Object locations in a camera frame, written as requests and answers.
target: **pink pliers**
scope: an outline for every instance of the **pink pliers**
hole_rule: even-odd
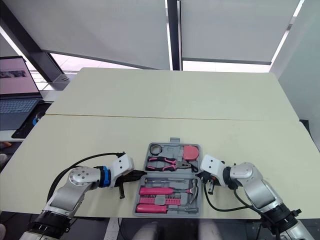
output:
[[[174,172],[177,169],[189,169],[191,168],[191,164],[187,163],[186,161],[182,160],[182,161],[177,161],[177,159],[175,158],[168,158],[168,157],[164,157],[164,156],[157,156],[157,157],[152,157],[150,156],[148,158],[149,162],[164,162],[164,163],[168,163],[171,164],[169,166],[164,166],[164,167],[154,167],[154,166],[149,166],[147,165],[145,167],[145,170],[147,171],[171,171]]]

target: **wall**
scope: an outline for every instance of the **wall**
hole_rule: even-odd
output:
[[[306,0],[271,72],[320,149],[320,1]]]
[[[7,40],[0,34],[0,57],[17,56],[18,54],[9,45]]]

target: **black cable cord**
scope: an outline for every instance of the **black cable cord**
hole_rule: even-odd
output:
[[[32,219],[33,215],[34,215],[33,213],[30,214],[29,223],[31,222],[31,219]]]
[[[275,225],[275,222],[270,218],[268,217],[266,214],[264,214],[263,212],[255,209],[253,206],[247,204],[245,201],[243,201],[239,195],[237,194],[237,189],[233,189],[233,193],[235,195],[235,197],[245,206],[247,206],[249,209],[251,209],[252,211],[255,211],[257,214],[259,214],[260,216],[264,217],[265,219],[267,219],[272,225]]]
[[[5,225],[10,219],[12,219],[15,215],[17,215],[18,213],[15,212],[14,214],[12,214],[7,220],[5,220],[2,224]]]
[[[122,230],[121,230],[121,225],[120,225],[119,218],[118,218],[118,225],[119,225],[119,232],[120,232],[120,234],[121,234],[121,237],[122,237],[124,240],[127,240],[128,238],[125,237],[124,233],[123,233]]]
[[[256,234],[255,240],[258,240],[258,238],[259,238],[260,230],[261,230],[261,225],[262,225],[262,222],[259,224],[259,228],[258,228],[258,232],[257,232],[257,234]]]
[[[275,240],[280,240],[279,228],[275,229]]]
[[[102,156],[109,156],[109,155],[116,155],[118,158],[120,158],[121,156],[123,156],[125,153],[124,152],[107,152],[107,153],[101,153],[101,154],[96,154],[96,155],[93,155],[93,156],[88,156],[86,158],[83,158],[79,161],[77,161],[76,163],[72,164],[70,167],[66,168],[65,170],[63,170],[62,172],[59,173],[58,176],[56,176],[56,178],[54,179],[50,189],[49,189],[49,193],[48,193],[48,196],[47,196],[47,199],[46,201],[48,202],[49,199],[52,197],[52,195],[54,194],[55,192],[55,189],[58,185],[58,183],[60,182],[60,180],[63,178],[63,176],[68,172],[70,171],[71,169],[74,169],[76,167],[79,167],[77,166],[78,164],[84,162],[84,161],[87,161],[89,159],[93,159],[93,158],[97,158],[97,157],[102,157]]]
[[[75,224],[75,222],[78,220],[79,218],[76,218],[71,224],[70,224],[70,228],[73,224]]]
[[[230,208],[230,209],[219,209],[219,208],[213,206],[212,203],[210,202],[205,183],[203,183],[203,190],[204,190],[204,195],[205,195],[205,198],[206,198],[208,204],[210,205],[210,207],[212,207],[216,211],[219,211],[219,212],[232,212],[232,211],[237,211],[237,210],[249,208],[248,206],[241,206],[241,207]]]

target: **black mat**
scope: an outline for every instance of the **black mat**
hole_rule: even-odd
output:
[[[46,112],[50,107],[51,103],[40,102],[30,113],[24,123],[19,129],[17,129],[14,134],[11,136],[13,139],[25,139],[30,133],[31,129],[34,127],[33,120],[37,113]]]

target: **beige tabletop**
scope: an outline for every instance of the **beige tabletop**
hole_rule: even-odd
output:
[[[0,174],[0,210],[40,213],[49,187],[64,168],[87,156],[125,151],[143,168],[148,144],[168,142],[199,144],[202,156],[212,155],[228,165],[254,163],[285,204],[302,209],[300,218],[319,218],[317,176],[320,153],[298,121],[196,120],[100,116],[46,115],[31,131]],[[109,166],[114,157],[89,160],[85,166]],[[60,186],[66,182],[63,178]],[[87,192],[77,215],[134,217],[138,182],[118,188]],[[220,208],[241,204],[231,190],[216,187],[211,201]],[[201,218],[256,219],[251,210],[217,212],[203,200]]]
[[[298,121],[272,73],[83,68],[47,114]]]

